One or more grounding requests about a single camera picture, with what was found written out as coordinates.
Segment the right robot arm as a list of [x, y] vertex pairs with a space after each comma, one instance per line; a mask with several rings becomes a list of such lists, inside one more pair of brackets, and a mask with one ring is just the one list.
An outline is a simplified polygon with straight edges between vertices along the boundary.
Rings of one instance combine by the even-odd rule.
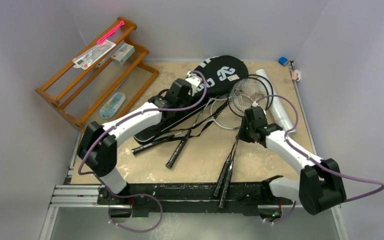
[[299, 180], [276, 176], [264, 180], [260, 196], [268, 204], [279, 198], [300, 203], [311, 215], [316, 215], [347, 199], [339, 164], [322, 159], [285, 135], [277, 124], [268, 124], [264, 110], [255, 106], [244, 111], [238, 138], [246, 143], [258, 143], [289, 164]]

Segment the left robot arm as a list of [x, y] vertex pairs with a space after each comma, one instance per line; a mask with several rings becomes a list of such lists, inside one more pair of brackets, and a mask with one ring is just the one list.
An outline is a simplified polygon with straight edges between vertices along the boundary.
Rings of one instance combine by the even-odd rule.
[[118, 148], [139, 132], [160, 124], [166, 115], [197, 106], [203, 96], [199, 96], [195, 103], [191, 102], [202, 82], [202, 78], [197, 76], [178, 78], [164, 95], [151, 97], [131, 113], [104, 124], [96, 121], [88, 124], [77, 149], [77, 156], [81, 159], [78, 173], [84, 175], [82, 168], [87, 165], [90, 174], [109, 189], [112, 201], [118, 205], [126, 203], [129, 199], [128, 182], [116, 169]]

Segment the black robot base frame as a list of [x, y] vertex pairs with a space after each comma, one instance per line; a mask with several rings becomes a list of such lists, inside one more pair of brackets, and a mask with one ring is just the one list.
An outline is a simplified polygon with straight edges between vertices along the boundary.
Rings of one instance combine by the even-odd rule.
[[150, 213], [242, 214], [269, 217], [279, 206], [290, 207], [291, 198], [275, 197], [268, 180], [232, 182], [226, 195], [215, 194], [214, 182], [130, 183], [120, 193], [112, 194], [98, 184], [66, 184], [54, 188], [53, 207], [96, 207], [132, 209], [133, 217]]

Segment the white shuttlecock tube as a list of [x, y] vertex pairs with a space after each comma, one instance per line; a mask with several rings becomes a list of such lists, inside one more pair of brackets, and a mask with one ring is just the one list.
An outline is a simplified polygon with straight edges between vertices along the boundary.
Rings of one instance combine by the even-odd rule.
[[[264, 69], [258, 69], [257, 71], [254, 72], [254, 74], [257, 76], [257, 78], [261, 79], [266, 84], [269, 95], [277, 94], [272, 82], [269, 79], [269, 76], [267, 75]], [[281, 98], [270, 97], [268, 101], [269, 101], [268, 110], [270, 111], [275, 123], [278, 124], [280, 127], [282, 127], [283, 130], [285, 131], [292, 129], [294, 125], [292, 124], [282, 104]]]

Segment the black racket bag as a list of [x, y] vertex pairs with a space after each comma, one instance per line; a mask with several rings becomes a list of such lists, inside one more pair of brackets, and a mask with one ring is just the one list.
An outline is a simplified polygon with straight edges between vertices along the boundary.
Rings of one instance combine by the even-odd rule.
[[204, 99], [197, 106], [188, 110], [163, 112], [159, 123], [133, 136], [137, 143], [141, 145], [147, 144], [180, 125], [200, 110], [203, 110], [210, 99], [219, 99], [226, 95], [240, 78], [248, 76], [249, 73], [247, 66], [242, 60], [230, 55], [207, 58], [193, 70], [200, 72], [206, 79], [207, 92]]

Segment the black badminton racket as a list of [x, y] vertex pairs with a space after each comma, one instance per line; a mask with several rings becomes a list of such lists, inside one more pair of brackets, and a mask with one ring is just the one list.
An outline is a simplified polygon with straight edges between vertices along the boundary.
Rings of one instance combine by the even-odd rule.
[[266, 108], [269, 105], [267, 100], [258, 103], [269, 95], [270, 88], [266, 86], [263, 78], [255, 74], [242, 78], [237, 81], [227, 95], [226, 113], [223, 115], [230, 118], [235, 115], [235, 128], [238, 129], [234, 143], [228, 154], [223, 168], [217, 180], [213, 196], [217, 197], [221, 192], [219, 208], [224, 209], [228, 193], [229, 184], [233, 175], [234, 158], [239, 140], [244, 141], [249, 138], [249, 133], [254, 133], [256, 129], [268, 125], [266, 118]]

